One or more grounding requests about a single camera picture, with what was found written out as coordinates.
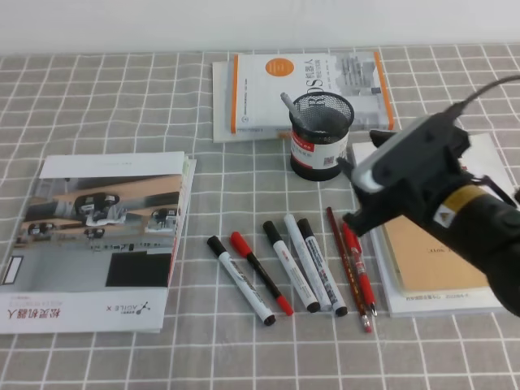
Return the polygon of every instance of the black marker cap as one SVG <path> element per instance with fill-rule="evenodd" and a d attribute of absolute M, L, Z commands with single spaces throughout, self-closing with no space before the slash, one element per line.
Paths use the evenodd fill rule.
<path fill-rule="evenodd" d="M 343 317 L 344 315 L 347 315 L 348 312 L 349 312 L 349 310 L 347 309 L 347 306 L 338 307 L 336 309 L 336 315 L 338 317 Z"/>
<path fill-rule="evenodd" d="M 307 237 L 311 237 L 314 235 L 312 229 L 310 228 L 309 220 L 307 218 L 300 219 L 297 225 L 300 228 L 300 233 L 303 236 L 303 239 L 306 239 Z"/>
<path fill-rule="evenodd" d="M 275 322 L 276 322 L 276 318 L 275 318 L 275 315 L 273 314 L 273 315 L 270 315 L 269 317 L 267 317 L 264 320 L 263 324 L 267 325 L 268 327 L 270 327 Z"/>
<path fill-rule="evenodd" d="M 217 255 L 217 257 L 223 254 L 224 252 L 227 252 L 227 250 L 224 248 L 224 245 L 222 245 L 222 242 L 220 242 L 217 236 L 210 237 L 207 242 L 211 250 L 214 254 Z"/>
<path fill-rule="evenodd" d="M 276 230 L 275 225 L 271 221 L 267 221 L 263 224 L 263 230 L 267 234 L 267 238 L 269 239 L 269 242 L 271 245 L 274 245 L 278 241 L 282 240 L 282 237 Z"/>
<path fill-rule="evenodd" d="M 316 313 L 320 309 L 321 307 L 319 306 L 318 302 L 312 302 L 310 305 L 307 306 L 307 310 L 309 311 L 309 313 Z"/>

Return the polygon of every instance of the gray checkered tablecloth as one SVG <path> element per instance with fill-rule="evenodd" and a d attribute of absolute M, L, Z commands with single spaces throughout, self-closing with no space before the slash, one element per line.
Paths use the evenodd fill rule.
<path fill-rule="evenodd" d="M 398 127 L 519 72 L 520 45 L 380 50 Z M 305 52 L 323 50 L 306 50 Z M 366 335 L 355 313 L 308 314 L 262 231 L 288 211 L 317 233 L 354 309 L 323 209 L 353 209 L 347 180 L 316 184 L 288 165 L 288 143 L 213 144 L 211 63 L 230 53 L 0 58 L 0 245 L 5 262 L 40 163 L 48 154 L 183 150 L 197 173 L 158 334 L 0 337 L 2 390 L 480 390 L 520 385 L 520 319 L 509 314 L 391 319 L 371 243 L 362 245 L 380 315 Z M 493 89 L 461 118 L 489 132 L 520 177 L 520 84 Z M 351 141 L 366 141 L 355 133 Z M 206 245 L 238 230 L 293 303 L 264 327 Z M 238 260 L 277 308 L 245 260 Z"/>

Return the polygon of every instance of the pencil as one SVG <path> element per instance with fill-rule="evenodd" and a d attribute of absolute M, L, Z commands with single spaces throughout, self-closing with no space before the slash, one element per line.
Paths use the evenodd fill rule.
<path fill-rule="evenodd" d="M 366 315 L 365 306 L 363 305 L 363 300 L 361 296 L 361 291 L 359 290 L 358 284 L 354 279 L 354 273 L 352 271 L 352 267 L 350 266 L 349 259 L 347 258 L 347 253 L 345 251 L 345 247 L 343 246 L 343 240 L 341 240 L 340 230 L 336 224 L 336 218 L 334 218 L 334 213 L 332 213 L 332 208 L 327 208 L 327 217 L 328 222 L 331 224 L 332 234 L 334 235 L 334 241 L 336 242 L 336 246 L 338 248 L 338 252 L 341 256 L 341 262 L 343 263 L 343 268 L 345 274 L 347 274 L 347 279 L 350 284 L 350 291 L 354 297 L 354 302 L 356 303 L 357 311 L 359 312 L 359 317 L 361 318 L 362 325 L 365 328 L 365 332 L 371 333 L 372 327 L 371 323 L 368 320 L 368 315 Z"/>

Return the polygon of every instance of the white wall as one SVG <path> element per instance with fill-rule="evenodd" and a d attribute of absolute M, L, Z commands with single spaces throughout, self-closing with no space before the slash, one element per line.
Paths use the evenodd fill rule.
<path fill-rule="evenodd" d="M 0 53 L 520 41 L 518 0 L 0 0 Z"/>

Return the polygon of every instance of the book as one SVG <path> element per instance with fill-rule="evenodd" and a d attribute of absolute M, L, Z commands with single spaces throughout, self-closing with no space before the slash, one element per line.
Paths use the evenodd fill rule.
<path fill-rule="evenodd" d="M 0 333 L 158 331 L 195 160 L 45 160 L 0 283 Z"/>
<path fill-rule="evenodd" d="M 393 128 L 379 53 L 238 54 L 213 63 L 214 142 L 286 137 L 282 92 L 337 93 L 353 106 L 351 130 Z"/>
<path fill-rule="evenodd" d="M 462 166 L 477 176 L 492 177 L 513 193 L 489 134 L 471 136 L 470 142 Z M 360 163 L 375 147 L 367 142 L 353 144 L 352 149 Z M 373 229 L 370 235 L 392 316 L 502 310 L 480 271 L 405 217 Z"/>

